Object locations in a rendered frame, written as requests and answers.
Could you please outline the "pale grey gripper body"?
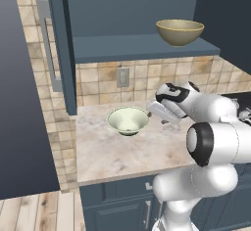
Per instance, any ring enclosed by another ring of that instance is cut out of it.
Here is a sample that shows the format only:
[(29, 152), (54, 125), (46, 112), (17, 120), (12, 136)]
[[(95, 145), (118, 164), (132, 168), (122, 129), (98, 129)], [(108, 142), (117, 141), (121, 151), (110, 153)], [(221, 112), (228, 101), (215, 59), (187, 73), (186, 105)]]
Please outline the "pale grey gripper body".
[(174, 102), (168, 100), (164, 100), (163, 103), (152, 100), (147, 105), (147, 111), (170, 123), (179, 123), (182, 118), (182, 110)]

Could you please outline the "blue cabinet door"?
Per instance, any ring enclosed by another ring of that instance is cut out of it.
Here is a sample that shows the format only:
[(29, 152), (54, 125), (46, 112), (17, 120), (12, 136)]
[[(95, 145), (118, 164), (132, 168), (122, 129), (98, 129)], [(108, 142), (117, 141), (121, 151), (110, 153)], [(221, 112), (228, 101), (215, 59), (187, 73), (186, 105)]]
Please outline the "blue cabinet door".
[(48, 0), (67, 113), (75, 116), (75, 54), (68, 0)]

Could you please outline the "pale green bowl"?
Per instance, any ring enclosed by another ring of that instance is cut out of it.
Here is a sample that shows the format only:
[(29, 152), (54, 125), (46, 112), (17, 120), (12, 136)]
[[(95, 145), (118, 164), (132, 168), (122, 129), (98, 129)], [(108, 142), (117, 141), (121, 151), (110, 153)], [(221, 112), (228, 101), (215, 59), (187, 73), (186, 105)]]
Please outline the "pale green bowl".
[(106, 121), (121, 135), (133, 136), (148, 125), (149, 116), (138, 107), (119, 107), (108, 113)]

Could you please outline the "blue drawer front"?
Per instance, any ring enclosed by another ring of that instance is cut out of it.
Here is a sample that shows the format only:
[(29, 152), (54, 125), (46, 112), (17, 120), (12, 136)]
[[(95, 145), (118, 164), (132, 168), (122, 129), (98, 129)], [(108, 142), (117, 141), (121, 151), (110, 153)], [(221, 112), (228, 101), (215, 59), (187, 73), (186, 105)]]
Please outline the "blue drawer front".
[(102, 200), (112, 201), (152, 193), (152, 190), (146, 190), (145, 183), (149, 182), (152, 185), (153, 178), (153, 175), (148, 175), (103, 183)]

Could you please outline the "black hob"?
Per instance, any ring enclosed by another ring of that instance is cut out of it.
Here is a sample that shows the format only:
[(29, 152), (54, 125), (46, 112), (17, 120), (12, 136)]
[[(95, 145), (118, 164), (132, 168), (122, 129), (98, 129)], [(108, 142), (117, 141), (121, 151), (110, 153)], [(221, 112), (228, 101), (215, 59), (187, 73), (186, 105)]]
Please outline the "black hob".
[(242, 122), (251, 126), (251, 92), (230, 93), (225, 97), (233, 100), (237, 105), (237, 116)]

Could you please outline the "olive tan bowl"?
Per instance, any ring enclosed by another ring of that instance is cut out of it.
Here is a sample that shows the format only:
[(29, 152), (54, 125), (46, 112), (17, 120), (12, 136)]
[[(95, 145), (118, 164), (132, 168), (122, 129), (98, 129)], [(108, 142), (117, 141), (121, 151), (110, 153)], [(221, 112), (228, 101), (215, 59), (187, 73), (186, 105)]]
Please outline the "olive tan bowl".
[(205, 25), (188, 20), (161, 20), (156, 22), (160, 37), (175, 47), (185, 46), (195, 41), (203, 32)]

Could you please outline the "dark blue range hood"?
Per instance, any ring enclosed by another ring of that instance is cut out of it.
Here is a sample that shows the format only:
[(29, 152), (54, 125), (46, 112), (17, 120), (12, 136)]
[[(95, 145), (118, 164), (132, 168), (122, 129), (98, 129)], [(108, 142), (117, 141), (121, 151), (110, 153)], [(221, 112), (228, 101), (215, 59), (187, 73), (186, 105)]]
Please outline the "dark blue range hood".
[(223, 59), (251, 74), (251, 0), (197, 0), (194, 19)]

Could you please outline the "dark grey fridge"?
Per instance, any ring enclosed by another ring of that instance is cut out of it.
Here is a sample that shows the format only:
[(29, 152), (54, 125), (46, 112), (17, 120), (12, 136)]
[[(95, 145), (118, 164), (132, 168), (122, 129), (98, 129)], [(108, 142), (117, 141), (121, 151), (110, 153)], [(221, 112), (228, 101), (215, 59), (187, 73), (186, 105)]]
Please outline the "dark grey fridge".
[(0, 200), (59, 189), (16, 0), (0, 0)]

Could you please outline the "grey wall switch plate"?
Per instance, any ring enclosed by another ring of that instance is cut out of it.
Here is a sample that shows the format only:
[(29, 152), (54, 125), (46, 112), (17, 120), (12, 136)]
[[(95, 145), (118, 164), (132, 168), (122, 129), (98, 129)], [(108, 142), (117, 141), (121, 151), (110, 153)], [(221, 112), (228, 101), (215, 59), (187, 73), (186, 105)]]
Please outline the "grey wall switch plate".
[(117, 87), (129, 87), (129, 68), (117, 69)]

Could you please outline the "blue wall cabinet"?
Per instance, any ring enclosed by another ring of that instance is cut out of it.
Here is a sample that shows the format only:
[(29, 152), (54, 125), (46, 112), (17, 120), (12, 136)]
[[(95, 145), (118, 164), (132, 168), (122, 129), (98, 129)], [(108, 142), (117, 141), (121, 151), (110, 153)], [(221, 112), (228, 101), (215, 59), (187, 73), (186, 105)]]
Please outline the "blue wall cabinet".
[(197, 0), (68, 0), (78, 64), (217, 55), (220, 49), (197, 38), (173, 47), (156, 22), (194, 18)]

